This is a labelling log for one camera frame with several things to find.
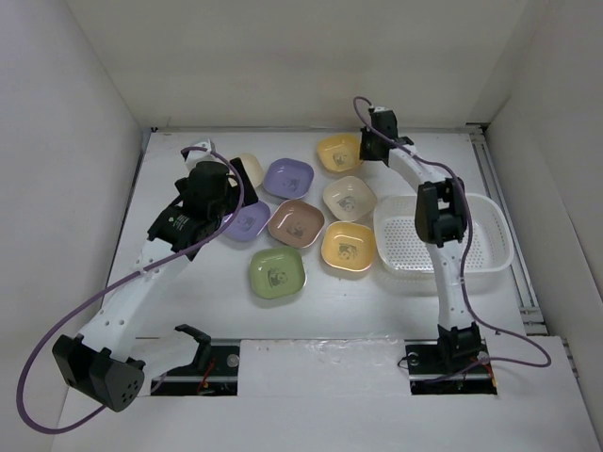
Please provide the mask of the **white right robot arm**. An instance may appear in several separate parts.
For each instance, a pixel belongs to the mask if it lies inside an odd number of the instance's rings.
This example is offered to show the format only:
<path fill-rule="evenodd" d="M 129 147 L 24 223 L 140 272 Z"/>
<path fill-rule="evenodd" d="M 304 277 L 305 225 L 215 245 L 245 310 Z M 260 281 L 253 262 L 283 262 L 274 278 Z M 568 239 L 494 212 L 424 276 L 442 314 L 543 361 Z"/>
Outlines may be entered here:
<path fill-rule="evenodd" d="M 393 110 L 368 106 L 361 158 L 381 161 L 416 193 L 415 229 L 432 259 L 439 301 L 435 359 L 440 380 L 458 375 L 482 350 L 480 329 L 467 307 L 463 241 L 471 239 L 464 185 L 445 164 L 421 157 L 398 133 Z"/>

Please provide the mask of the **beige panda plate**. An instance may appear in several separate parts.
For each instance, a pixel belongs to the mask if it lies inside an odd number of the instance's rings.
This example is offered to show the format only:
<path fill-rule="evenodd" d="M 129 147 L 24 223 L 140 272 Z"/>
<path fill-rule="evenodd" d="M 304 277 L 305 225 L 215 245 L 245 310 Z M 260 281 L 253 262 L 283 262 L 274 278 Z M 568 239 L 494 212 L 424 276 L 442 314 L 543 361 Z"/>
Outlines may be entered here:
<path fill-rule="evenodd" d="M 345 176 L 327 185 L 322 199 L 338 220 L 350 222 L 370 214 L 378 202 L 372 189 L 355 176 Z"/>

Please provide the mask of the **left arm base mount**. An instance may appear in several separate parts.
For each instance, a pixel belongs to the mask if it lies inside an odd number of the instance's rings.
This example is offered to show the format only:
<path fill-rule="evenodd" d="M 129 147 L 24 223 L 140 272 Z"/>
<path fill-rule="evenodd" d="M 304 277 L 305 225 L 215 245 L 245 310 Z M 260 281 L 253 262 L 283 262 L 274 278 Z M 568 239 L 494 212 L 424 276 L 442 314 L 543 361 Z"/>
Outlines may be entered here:
<path fill-rule="evenodd" d="M 240 340 L 212 339 L 189 325 L 175 328 L 196 344 L 190 363 L 152 380 L 151 396 L 236 396 Z"/>

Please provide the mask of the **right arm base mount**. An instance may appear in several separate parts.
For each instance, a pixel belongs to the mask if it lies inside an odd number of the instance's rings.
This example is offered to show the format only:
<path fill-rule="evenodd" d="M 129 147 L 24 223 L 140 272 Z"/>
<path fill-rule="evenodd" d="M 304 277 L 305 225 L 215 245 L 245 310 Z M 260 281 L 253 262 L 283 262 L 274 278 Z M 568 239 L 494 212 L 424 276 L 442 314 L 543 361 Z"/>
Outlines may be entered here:
<path fill-rule="evenodd" d="M 398 368 L 407 372 L 412 396 L 497 395 L 489 363 L 474 356 L 448 365 L 435 341 L 405 341 Z"/>

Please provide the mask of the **yellow panda plate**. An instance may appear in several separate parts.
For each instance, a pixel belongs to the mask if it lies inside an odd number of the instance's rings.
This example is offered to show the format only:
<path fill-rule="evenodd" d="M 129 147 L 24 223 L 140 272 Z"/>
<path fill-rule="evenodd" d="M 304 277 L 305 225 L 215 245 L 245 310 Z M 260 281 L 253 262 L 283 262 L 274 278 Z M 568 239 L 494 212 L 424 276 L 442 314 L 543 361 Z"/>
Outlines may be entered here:
<path fill-rule="evenodd" d="M 353 134 L 326 137 L 317 145 L 317 155 L 322 166 L 331 173 L 357 170 L 360 159 L 360 139 Z"/>
<path fill-rule="evenodd" d="M 364 272 L 372 266 L 376 255 L 375 234 L 362 224 L 333 222 L 326 229 L 320 254 L 332 268 L 353 273 Z"/>

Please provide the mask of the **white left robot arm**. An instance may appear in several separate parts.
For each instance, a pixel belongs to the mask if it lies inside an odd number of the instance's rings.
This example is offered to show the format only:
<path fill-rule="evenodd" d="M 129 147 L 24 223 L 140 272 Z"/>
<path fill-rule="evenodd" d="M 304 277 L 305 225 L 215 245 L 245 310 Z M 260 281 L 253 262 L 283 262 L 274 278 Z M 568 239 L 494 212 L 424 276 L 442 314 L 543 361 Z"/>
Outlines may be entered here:
<path fill-rule="evenodd" d="M 113 290 L 75 337 L 60 335 L 52 348 L 65 382 L 114 412 L 126 409 L 147 379 L 207 368 L 211 338 L 185 322 L 145 347 L 137 347 L 137 336 L 151 307 L 166 301 L 166 290 L 197 256 L 198 244 L 239 206 L 258 201 L 240 158 L 200 161 L 175 186 L 177 198 L 147 232 L 135 278 Z"/>

